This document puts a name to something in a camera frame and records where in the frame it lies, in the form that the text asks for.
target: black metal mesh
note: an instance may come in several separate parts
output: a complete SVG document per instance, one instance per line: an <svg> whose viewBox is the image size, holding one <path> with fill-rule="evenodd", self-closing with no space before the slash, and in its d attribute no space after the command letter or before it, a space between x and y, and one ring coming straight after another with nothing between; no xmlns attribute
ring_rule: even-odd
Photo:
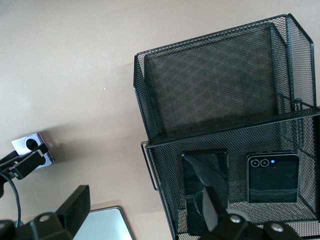
<svg viewBox="0 0 320 240"><path fill-rule="evenodd" d="M319 235L313 43L290 14L138 53L134 88L173 239L198 239L181 153L208 149L228 150L230 208ZM300 157L298 203L248 204L246 155L286 150Z"/></svg>

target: bolt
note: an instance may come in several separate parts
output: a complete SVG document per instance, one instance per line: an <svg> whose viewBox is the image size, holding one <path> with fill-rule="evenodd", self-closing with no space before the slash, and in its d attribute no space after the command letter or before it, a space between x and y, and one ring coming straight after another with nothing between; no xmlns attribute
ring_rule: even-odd
<svg viewBox="0 0 320 240"><path fill-rule="evenodd" d="M278 233L282 233L284 231L284 228L278 223L272 223L271 228Z"/></svg>
<svg viewBox="0 0 320 240"><path fill-rule="evenodd" d="M241 222L240 217L238 217L237 215L231 215L231 216L230 216L230 220L231 220L231 222L233 222L233 223L235 223L235 224L238 224L238 223Z"/></svg>
<svg viewBox="0 0 320 240"><path fill-rule="evenodd" d="M40 218L39 218L39 221L40 222L45 222L45 221L47 221L48 219L49 219L49 215L43 215L43 216L41 216Z"/></svg>

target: basket handle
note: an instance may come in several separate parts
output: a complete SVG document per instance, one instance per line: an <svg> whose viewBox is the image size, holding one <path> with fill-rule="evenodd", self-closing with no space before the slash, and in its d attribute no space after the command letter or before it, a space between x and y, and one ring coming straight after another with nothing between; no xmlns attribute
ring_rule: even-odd
<svg viewBox="0 0 320 240"><path fill-rule="evenodd" d="M144 157L144 161L145 161L145 164L146 164L146 167L148 168L148 172L149 172L149 176L150 176L150 179L151 179L151 182L152 182L152 186L153 186L153 189L156 190L156 191L159 191L158 187L156 187L156 184L155 184L155 180L152 176L152 173L151 173L151 169L150 169L150 166L149 166L149 162L148 159L147 159L147 155L146 155L146 151L145 151L145 147L144 145L146 145L148 142L147 141L143 141L141 143L141 150L142 150L142 153L143 153L143 157Z"/></svg>

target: beige table surface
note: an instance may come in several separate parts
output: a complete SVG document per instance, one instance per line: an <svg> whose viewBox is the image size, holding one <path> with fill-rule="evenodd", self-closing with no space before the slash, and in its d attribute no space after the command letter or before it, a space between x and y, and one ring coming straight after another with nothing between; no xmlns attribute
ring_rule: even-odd
<svg viewBox="0 0 320 240"><path fill-rule="evenodd" d="M135 54L287 13L314 41L319 80L319 0L0 0L0 155L44 132L56 158L14 181L22 220L89 184L91 208L122 206L136 239L170 239L140 150ZM16 214L6 183L0 219Z"/></svg>

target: black smartphone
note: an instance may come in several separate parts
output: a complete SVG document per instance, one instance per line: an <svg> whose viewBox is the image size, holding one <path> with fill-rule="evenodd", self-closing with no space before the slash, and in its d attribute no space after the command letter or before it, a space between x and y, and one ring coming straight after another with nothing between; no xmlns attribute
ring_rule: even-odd
<svg viewBox="0 0 320 240"><path fill-rule="evenodd" d="M226 149L184 152L182 165L188 233L199 236L208 230L202 212L204 186L213 187L225 208L229 207L228 152Z"/></svg>
<svg viewBox="0 0 320 240"><path fill-rule="evenodd" d="M292 151L246 157L246 198L250 204L297 203L299 156Z"/></svg>

